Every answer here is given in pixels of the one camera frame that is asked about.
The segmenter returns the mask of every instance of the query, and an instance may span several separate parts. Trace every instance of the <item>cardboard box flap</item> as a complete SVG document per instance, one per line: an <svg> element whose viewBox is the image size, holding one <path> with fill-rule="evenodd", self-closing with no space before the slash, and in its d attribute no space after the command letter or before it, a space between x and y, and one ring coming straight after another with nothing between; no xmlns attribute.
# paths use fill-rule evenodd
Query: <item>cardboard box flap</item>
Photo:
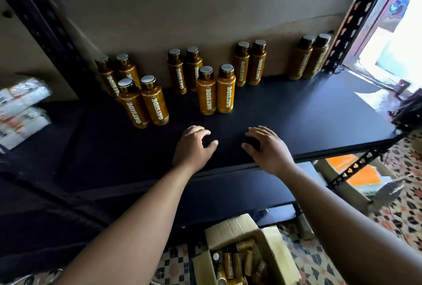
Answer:
<svg viewBox="0 0 422 285"><path fill-rule="evenodd" d="M198 255L192 262L197 285L217 285L209 251Z"/></svg>
<svg viewBox="0 0 422 285"><path fill-rule="evenodd" d="M296 285L302 278L277 226L263 228L262 232L277 262L285 285Z"/></svg>
<svg viewBox="0 0 422 285"><path fill-rule="evenodd" d="M241 236L250 234L257 229L258 226L249 214L243 214L239 217L233 217L211 226L210 228L207 228L204 233L205 238L207 239L208 248L210 250L215 250L229 243L233 243Z"/></svg>

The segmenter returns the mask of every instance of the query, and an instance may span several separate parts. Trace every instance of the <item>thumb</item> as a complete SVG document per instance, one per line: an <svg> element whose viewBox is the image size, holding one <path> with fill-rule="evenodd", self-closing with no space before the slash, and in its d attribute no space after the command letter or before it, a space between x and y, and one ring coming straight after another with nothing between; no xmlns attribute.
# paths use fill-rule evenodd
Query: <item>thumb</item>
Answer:
<svg viewBox="0 0 422 285"><path fill-rule="evenodd" d="M210 157L214 154L215 150L217 149L218 146L218 141L212 141L207 148L205 148L205 150L208 152L208 154L210 155Z"/></svg>
<svg viewBox="0 0 422 285"><path fill-rule="evenodd" d="M242 148L246 151L246 153L252 156L254 161L257 160L259 152L255 148L253 148L252 145L247 144L247 143L242 143Z"/></svg>

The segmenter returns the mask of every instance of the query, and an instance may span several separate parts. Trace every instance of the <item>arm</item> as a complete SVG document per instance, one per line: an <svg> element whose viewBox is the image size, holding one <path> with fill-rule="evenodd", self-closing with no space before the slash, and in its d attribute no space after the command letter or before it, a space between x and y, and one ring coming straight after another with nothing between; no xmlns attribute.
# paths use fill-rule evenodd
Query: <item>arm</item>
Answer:
<svg viewBox="0 0 422 285"><path fill-rule="evenodd" d="M211 132L188 128L177 143L173 168L118 220L98 235L65 269L59 285L146 285L166 246L182 192L217 148L202 138Z"/></svg>
<svg viewBox="0 0 422 285"><path fill-rule="evenodd" d="M263 170L279 177L290 189L349 285L420 284L420 254L306 175L273 131L259 126L250 128L246 136L258 139L261 151L245 143L242 147Z"/></svg>

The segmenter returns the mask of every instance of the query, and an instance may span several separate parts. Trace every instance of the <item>hand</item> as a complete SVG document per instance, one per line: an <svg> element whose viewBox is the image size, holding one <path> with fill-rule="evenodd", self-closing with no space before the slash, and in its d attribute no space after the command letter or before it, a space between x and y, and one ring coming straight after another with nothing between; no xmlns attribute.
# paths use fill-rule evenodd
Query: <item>hand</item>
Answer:
<svg viewBox="0 0 422 285"><path fill-rule="evenodd" d="M250 127L245 135L260 141L260 152L246 143L242 144L242 148L267 173L283 179L298 169L286 144L271 129L264 126Z"/></svg>
<svg viewBox="0 0 422 285"><path fill-rule="evenodd" d="M185 166L195 174L202 169L218 146L218 141L212 141L207 148L202 145L202 138L211 132L202 126L191 126L187 128L176 146L173 156L173 166Z"/></svg>

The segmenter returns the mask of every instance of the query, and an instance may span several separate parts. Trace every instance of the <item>open cardboard box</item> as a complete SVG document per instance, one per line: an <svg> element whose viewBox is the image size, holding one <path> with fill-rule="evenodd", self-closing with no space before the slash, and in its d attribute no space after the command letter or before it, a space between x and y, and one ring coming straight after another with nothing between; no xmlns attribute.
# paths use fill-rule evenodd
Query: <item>open cardboard box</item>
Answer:
<svg viewBox="0 0 422 285"><path fill-rule="evenodd" d="M278 228L259 229L249 214L227 219L205 230L208 251L193 259L196 283L217 285L210 251L251 237L255 240L254 268L262 258L268 264L268 273L275 284L296 285L301 277Z"/></svg>
<svg viewBox="0 0 422 285"><path fill-rule="evenodd" d="M392 182L388 183L389 186L385 186L380 189L375 196L371 199L360 193L357 189L355 189L351 184L344 182L337 186L337 191L348 202L350 205L355 207L361 213L368 215L371 212L379 210L382 206L386 205L387 203L393 201L399 195L401 189L397 186L400 185L397 176L388 169L379 159L375 159L369 163L375 167L378 173L381 176L390 176L393 180ZM315 168L317 171L321 172L326 179L326 181L331 182L333 181L342 171L337 171L327 160L322 159L318 160L315 164Z"/></svg>

